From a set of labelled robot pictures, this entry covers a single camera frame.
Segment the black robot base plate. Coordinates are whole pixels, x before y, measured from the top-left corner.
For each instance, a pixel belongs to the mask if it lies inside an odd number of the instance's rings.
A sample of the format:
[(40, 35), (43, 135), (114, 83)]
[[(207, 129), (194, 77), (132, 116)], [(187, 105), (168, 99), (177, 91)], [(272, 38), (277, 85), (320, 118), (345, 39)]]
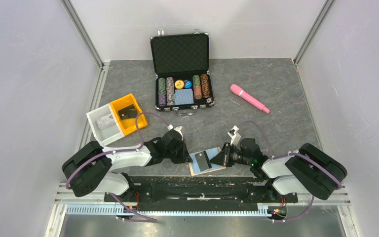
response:
[(254, 177), (132, 176), (131, 187), (118, 199), (137, 203), (139, 211), (254, 211), (297, 203), (291, 193), (280, 195), (267, 181)]

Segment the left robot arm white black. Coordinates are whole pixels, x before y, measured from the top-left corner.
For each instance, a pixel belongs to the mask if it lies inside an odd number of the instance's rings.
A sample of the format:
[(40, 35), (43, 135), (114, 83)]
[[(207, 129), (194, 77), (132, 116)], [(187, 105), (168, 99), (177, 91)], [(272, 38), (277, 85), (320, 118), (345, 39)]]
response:
[(63, 165), (67, 179), (65, 187), (76, 197), (94, 191), (117, 195), (123, 201), (135, 196), (135, 187), (121, 168), (146, 167), (162, 163), (165, 159), (174, 164), (192, 162), (186, 142), (178, 129), (167, 131), (162, 137), (143, 142), (139, 146), (111, 148), (96, 141), (87, 143)]

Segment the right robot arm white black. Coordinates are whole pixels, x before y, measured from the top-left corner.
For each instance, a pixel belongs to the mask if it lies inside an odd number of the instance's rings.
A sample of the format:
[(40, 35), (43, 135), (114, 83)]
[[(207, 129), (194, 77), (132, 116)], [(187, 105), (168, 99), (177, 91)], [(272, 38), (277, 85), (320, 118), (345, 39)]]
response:
[(305, 143), (298, 150), (279, 157), (265, 155), (254, 138), (244, 138), (238, 145), (225, 143), (222, 151), (211, 158), (211, 163), (231, 167), (247, 165), (253, 175), (268, 181), (265, 195), (279, 201), (292, 193), (310, 193), (327, 200), (342, 187), (347, 169), (316, 146)]

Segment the black VIP card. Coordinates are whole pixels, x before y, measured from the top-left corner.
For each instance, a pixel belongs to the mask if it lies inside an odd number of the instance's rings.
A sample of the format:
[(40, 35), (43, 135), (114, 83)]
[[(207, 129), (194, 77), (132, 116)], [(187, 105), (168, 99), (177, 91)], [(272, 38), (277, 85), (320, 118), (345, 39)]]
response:
[(129, 105), (117, 111), (120, 120), (134, 119), (139, 113), (134, 105)]
[(197, 160), (200, 172), (209, 170), (212, 167), (206, 151), (195, 154), (195, 159)]

